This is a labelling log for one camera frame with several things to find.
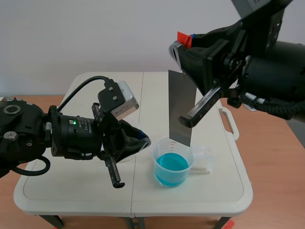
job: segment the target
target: white table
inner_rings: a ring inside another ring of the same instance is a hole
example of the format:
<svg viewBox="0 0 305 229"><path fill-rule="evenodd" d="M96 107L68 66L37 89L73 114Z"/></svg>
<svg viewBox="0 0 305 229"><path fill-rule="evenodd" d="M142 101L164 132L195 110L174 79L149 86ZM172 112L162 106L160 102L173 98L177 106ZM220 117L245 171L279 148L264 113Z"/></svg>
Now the white table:
<svg viewBox="0 0 305 229"><path fill-rule="evenodd" d="M140 120L140 127L151 138L152 144L168 135L167 73L85 73L73 81L67 95L95 75L127 82L140 104L133 117ZM93 117L91 105L97 102L97 94L103 88L103 81L90 83L66 105L63 113ZM234 134L224 129L219 113L223 110L229 116ZM114 189L104 162L97 158L74 161L52 157L47 150L44 155L51 161L51 169L39 177L22 176L15 188L15 203L26 213L50 217L221 216L226 217L226 221L245 211L253 197L234 141L239 136L238 130L230 114L217 102L193 129L192 144L209 146L216 158L214 172L210 175L190 173L176 188L160 187L153 177L152 159L148 155L150 149L147 149L146 153L118 164L122 182L126 185ZM43 163L34 161L26 169L42 167Z"/></svg>

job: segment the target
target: red tape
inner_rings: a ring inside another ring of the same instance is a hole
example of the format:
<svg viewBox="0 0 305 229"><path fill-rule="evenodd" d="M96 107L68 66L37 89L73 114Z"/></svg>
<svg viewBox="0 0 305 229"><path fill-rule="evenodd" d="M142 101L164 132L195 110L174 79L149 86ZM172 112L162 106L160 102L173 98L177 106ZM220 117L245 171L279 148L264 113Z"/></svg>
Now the red tape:
<svg viewBox="0 0 305 229"><path fill-rule="evenodd" d="M192 47L192 36L190 35L178 31L177 41L188 49Z"/></svg>
<svg viewBox="0 0 305 229"><path fill-rule="evenodd" d="M232 220L229 220L222 229L232 229L235 223Z"/></svg>

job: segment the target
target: gray plate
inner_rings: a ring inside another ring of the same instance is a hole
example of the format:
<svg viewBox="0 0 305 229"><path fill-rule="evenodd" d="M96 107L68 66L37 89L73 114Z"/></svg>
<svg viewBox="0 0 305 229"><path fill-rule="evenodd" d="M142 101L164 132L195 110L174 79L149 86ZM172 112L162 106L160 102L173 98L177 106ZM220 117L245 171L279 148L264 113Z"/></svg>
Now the gray plate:
<svg viewBox="0 0 305 229"><path fill-rule="evenodd" d="M196 100L196 85L185 74L168 71L169 91L169 136L170 139L190 146L192 129L179 122L180 116L185 116L194 107Z"/></svg>

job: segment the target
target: table leg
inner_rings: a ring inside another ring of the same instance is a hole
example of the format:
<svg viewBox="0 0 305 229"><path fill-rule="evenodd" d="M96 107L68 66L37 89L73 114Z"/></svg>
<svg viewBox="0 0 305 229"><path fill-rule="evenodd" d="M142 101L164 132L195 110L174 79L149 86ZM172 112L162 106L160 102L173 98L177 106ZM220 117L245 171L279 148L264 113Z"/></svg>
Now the table leg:
<svg viewBox="0 0 305 229"><path fill-rule="evenodd" d="M123 217L126 224L127 224L127 227L128 229L135 229L135 223L133 222L132 218L129 218L129 217Z"/></svg>
<svg viewBox="0 0 305 229"><path fill-rule="evenodd" d="M138 222L134 222L132 218L129 217L123 217L125 219L125 222L127 224L128 229L135 229L136 226L139 227L139 229L145 229L145 217L135 217L134 219L137 219Z"/></svg>
<svg viewBox="0 0 305 229"><path fill-rule="evenodd" d="M59 216L40 216L43 218L45 221L49 222L52 224L54 227L57 229L62 229L63 228L63 222Z"/></svg>
<svg viewBox="0 0 305 229"><path fill-rule="evenodd" d="M137 217L138 219L138 225L140 229L145 229L145 217Z"/></svg>
<svg viewBox="0 0 305 229"><path fill-rule="evenodd" d="M214 226L214 229L221 229L230 220L231 217L221 217L220 220Z"/></svg>

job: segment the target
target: blue liquid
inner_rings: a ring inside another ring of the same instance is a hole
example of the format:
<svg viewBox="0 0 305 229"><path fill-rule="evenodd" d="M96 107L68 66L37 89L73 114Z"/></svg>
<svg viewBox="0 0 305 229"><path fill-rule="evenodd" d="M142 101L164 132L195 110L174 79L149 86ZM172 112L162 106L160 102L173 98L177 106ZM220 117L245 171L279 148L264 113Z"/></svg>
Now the blue liquid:
<svg viewBox="0 0 305 229"><path fill-rule="evenodd" d="M189 165L183 156L175 153L164 154L157 159L157 163L161 165L163 168L166 168L171 171L180 171L187 169ZM161 168L156 168L156 176L157 179L164 185L167 186L177 186L184 182L188 171L183 173L172 173L169 171L165 171Z"/></svg>

